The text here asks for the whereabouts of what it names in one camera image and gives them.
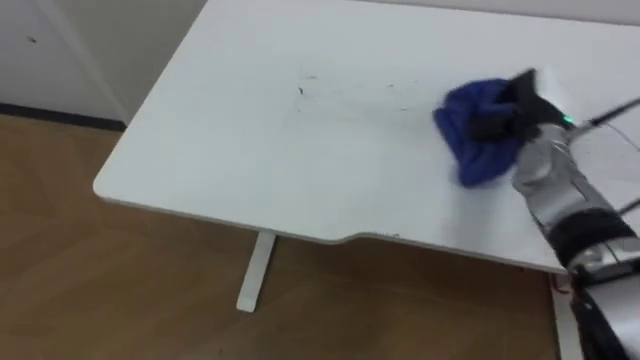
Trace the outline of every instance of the white table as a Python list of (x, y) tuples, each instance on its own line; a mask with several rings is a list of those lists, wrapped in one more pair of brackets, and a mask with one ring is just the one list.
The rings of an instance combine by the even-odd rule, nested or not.
[[(340, 0), (211, 0), (98, 175), (106, 200), (276, 234), (367, 235), (562, 273), (504, 177), (464, 190), (431, 118), (469, 80), (551, 67), (577, 119), (640, 94), (640, 28)], [(632, 115), (616, 123), (635, 144)], [(614, 203), (640, 153), (610, 128), (576, 146)], [(640, 217), (630, 219), (638, 229)]]

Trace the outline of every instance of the blue towel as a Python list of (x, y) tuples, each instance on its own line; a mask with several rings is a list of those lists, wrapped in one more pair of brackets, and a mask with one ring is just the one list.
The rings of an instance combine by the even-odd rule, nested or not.
[(496, 103), (509, 83), (492, 79), (471, 82), (449, 92), (443, 107), (434, 111), (436, 124), (458, 162), (458, 179), (464, 187), (474, 187), (493, 180), (515, 163), (523, 145), (508, 137), (497, 142), (478, 142), (468, 131), (469, 121), (491, 116), (508, 117), (516, 111), (515, 103)]

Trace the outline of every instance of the black cable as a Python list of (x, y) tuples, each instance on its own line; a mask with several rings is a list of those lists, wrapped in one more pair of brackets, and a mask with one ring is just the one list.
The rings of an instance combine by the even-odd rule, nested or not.
[(629, 111), (630, 109), (636, 107), (640, 105), (640, 98), (637, 98), (635, 100), (631, 100), (628, 103), (618, 106), (617, 108), (608, 111), (596, 118), (593, 118), (591, 120), (589, 120), (589, 123), (592, 126), (600, 126), (603, 123), (607, 122), (607, 121), (611, 121), (613, 119), (615, 119), (616, 117), (620, 116), (622, 113)]
[(622, 208), (620, 208), (618, 210), (618, 214), (620, 214), (620, 216), (624, 216), (624, 214), (628, 213), (629, 211), (634, 210), (638, 206), (640, 206), (640, 198), (637, 198), (634, 201), (632, 201), (632, 202), (628, 203), (627, 205), (623, 206)]

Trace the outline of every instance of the table foot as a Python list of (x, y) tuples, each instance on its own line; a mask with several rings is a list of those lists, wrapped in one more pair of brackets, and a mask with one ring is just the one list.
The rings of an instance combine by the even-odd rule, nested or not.
[(256, 309), (260, 288), (264, 281), (264, 275), (267, 271), (275, 241), (276, 235), (274, 233), (261, 231), (258, 234), (258, 240), (256, 240), (256, 246), (253, 249), (251, 260), (249, 260), (249, 267), (244, 275), (244, 282), (238, 296), (238, 303), (236, 304), (238, 310), (253, 312)]
[(561, 360), (582, 360), (578, 324), (571, 312), (571, 287), (566, 275), (551, 275), (551, 297)]

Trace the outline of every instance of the white wall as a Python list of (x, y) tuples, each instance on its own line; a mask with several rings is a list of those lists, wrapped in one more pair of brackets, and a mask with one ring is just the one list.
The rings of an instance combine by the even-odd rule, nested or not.
[(465, 10), (640, 25), (640, 0), (379, 0)]
[(39, 1), (50, 1), (58, 7), (129, 118), (142, 104), (206, 2)]
[(31, 0), (0, 0), (0, 102), (118, 118)]

